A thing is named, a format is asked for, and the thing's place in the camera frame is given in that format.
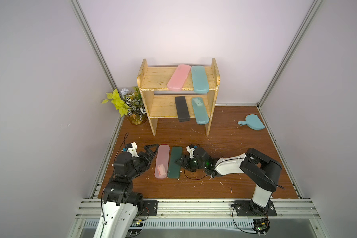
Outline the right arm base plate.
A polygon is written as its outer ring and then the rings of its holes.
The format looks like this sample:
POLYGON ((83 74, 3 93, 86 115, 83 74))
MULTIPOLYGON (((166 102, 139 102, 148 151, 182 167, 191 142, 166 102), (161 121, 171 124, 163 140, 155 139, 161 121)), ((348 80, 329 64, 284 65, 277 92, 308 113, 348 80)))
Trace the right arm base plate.
POLYGON ((274 203, 269 200, 265 207, 261 207, 252 200, 236 200, 234 204, 231 205, 237 211, 237 216, 245 217, 263 217, 263 216, 277 216, 277 212, 274 203))

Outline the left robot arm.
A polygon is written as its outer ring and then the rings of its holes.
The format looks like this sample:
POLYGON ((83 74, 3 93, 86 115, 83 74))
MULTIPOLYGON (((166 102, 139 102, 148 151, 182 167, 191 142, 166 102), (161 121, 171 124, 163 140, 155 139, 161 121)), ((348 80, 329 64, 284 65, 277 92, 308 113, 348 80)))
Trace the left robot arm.
POLYGON ((142 193, 133 191, 133 180, 149 170, 159 145, 147 145, 137 152, 135 142, 127 144, 113 163, 113 174, 101 195, 101 216, 95 238, 125 238, 134 219, 144 209, 142 193))

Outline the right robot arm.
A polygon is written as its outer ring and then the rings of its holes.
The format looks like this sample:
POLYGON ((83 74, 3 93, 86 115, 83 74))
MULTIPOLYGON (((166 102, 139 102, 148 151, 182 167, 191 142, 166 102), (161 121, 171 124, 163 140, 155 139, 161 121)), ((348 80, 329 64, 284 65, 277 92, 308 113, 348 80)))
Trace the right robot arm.
POLYGON ((190 145, 187 148, 188 155, 181 155, 174 163, 184 169, 185 172, 202 170, 205 176, 216 178, 229 174, 245 174, 253 182, 255 189, 249 203, 249 210, 258 216, 268 215, 271 211, 269 201, 272 193, 279 185, 282 171, 281 164, 264 153, 249 148, 245 153, 229 158, 212 158, 202 147, 190 145))

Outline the dark green pencil case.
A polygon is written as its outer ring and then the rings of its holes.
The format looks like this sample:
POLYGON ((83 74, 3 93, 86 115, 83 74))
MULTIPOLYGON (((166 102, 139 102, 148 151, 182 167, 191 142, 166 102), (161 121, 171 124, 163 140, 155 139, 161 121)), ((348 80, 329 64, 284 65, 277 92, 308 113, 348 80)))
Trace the dark green pencil case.
POLYGON ((181 170, 182 147, 173 147, 171 149, 170 161, 167 177, 170 179, 179 179, 181 170))

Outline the light pink pencil case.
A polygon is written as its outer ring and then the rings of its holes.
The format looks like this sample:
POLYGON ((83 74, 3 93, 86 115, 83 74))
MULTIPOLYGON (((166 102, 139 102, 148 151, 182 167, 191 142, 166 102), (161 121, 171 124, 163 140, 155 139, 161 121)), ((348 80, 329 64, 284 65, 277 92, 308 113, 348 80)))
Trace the light pink pencil case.
POLYGON ((155 166, 155 177, 157 179, 164 179, 168 175, 169 166, 169 155, 170 147, 169 145, 160 145, 158 148, 156 166, 155 166))

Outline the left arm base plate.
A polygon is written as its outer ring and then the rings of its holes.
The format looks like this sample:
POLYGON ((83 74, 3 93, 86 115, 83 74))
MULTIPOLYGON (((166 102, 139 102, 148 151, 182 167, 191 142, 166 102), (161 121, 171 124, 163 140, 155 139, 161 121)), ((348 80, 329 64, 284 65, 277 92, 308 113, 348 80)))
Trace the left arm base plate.
POLYGON ((158 211, 157 200, 145 200, 143 208, 136 214, 137 217, 155 217, 158 211))

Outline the black pencil case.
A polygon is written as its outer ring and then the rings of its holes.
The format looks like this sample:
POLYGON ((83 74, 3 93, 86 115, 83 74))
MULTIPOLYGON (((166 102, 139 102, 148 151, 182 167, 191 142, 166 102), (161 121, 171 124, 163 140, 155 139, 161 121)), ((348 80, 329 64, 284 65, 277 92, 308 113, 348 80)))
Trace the black pencil case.
POLYGON ((184 96, 175 97, 175 105, 179 122, 187 122, 190 120, 190 115, 184 96))

